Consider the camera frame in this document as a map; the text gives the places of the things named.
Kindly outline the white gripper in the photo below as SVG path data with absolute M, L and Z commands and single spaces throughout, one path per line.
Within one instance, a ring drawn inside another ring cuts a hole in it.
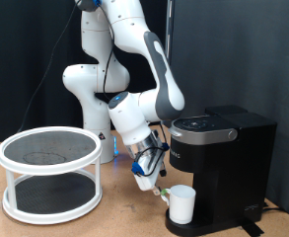
M 136 155 L 131 171 L 141 191 L 152 190 L 155 196 L 161 194 L 161 188 L 156 186 L 156 182 L 164 156 L 164 147 L 148 147 Z

